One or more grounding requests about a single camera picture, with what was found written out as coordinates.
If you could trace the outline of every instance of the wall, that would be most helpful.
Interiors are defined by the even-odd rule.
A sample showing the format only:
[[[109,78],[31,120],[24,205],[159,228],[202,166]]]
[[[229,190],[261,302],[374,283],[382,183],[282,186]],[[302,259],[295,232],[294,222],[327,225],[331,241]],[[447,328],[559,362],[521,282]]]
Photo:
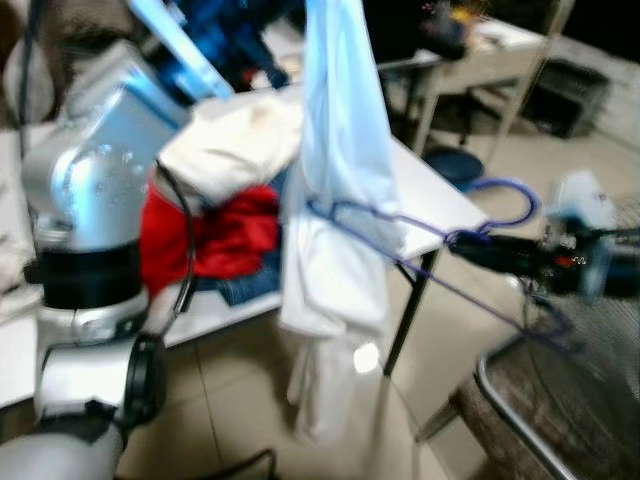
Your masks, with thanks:
[[[604,134],[640,150],[640,65],[568,38],[559,39],[550,56],[593,68],[611,79],[611,94],[596,126]]]

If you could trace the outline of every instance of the red garment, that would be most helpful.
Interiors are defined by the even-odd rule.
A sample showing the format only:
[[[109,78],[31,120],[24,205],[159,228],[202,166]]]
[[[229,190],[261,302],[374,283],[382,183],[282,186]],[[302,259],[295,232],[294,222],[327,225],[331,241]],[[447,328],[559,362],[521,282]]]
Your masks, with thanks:
[[[278,242],[278,195],[251,187],[194,218],[195,275],[229,279],[262,267],[262,254]],[[150,186],[140,234],[142,280],[151,296],[187,273],[186,217]]]

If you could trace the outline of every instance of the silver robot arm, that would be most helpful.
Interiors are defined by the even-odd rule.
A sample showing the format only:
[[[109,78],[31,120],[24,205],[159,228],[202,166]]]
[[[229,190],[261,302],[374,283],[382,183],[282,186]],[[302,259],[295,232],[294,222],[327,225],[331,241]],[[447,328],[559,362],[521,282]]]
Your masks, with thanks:
[[[150,169],[191,106],[231,95],[245,70],[286,85],[260,33],[295,3],[130,0],[149,38],[103,54],[69,92],[54,133],[28,152],[38,256],[25,276],[44,290],[37,425],[0,447],[0,480],[112,479],[130,432],[162,408],[164,345],[141,332]]]

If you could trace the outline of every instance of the pile of clothes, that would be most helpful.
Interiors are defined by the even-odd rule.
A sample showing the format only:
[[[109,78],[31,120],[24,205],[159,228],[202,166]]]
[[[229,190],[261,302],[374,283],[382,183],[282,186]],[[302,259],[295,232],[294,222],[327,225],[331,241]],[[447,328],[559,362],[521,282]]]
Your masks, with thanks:
[[[299,104],[267,97],[217,119],[196,113],[160,152],[194,215],[197,290],[218,290],[234,306],[279,289],[280,197],[301,128]],[[140,237],[152,298],[187,272],[186,222],[154,174]]]

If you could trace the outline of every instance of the tiled floor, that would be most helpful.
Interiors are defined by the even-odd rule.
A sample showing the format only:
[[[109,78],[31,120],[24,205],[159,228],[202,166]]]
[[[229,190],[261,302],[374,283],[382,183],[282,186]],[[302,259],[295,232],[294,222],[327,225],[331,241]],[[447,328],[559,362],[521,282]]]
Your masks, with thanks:
[[[483,139],[472,140],[472,148],[486,147]],[[596,137],[563,142],[512,135],[491,170],[524,180],[544,197],[550,182],[582,167],[592,169],[612,194],[640,187],[638,158]],[[474,201],[491,215],[512,215],[519,208],[502,192],[476,195]],[[534,235],[539,228],[538,220],[518,233]],[[441,255],[436,273],[518,317],[518,294],[505,277],[447,254]],[[409,288],[392,273],[390,290],[397,322]],[[276,332],[275,320],[275,314],[266,315],[241,329],[172,350],[169,405],[131,438],[119,474],[149,480],[193,478],[272,447],[284,480],[495,478],[481,448],[460,422],[429,445],[415,447],[411,438],[416,422],[423,422],[445,401],[471,371],[478,354],[509,335],[508,327],[432,284],[393,385],[382,381],[379,371],[364,377],[344,440],[313,447],[298,443],[291,434],[295,412],[284,400],[290,354]],[[263,477],[256,473],[242,478]]]

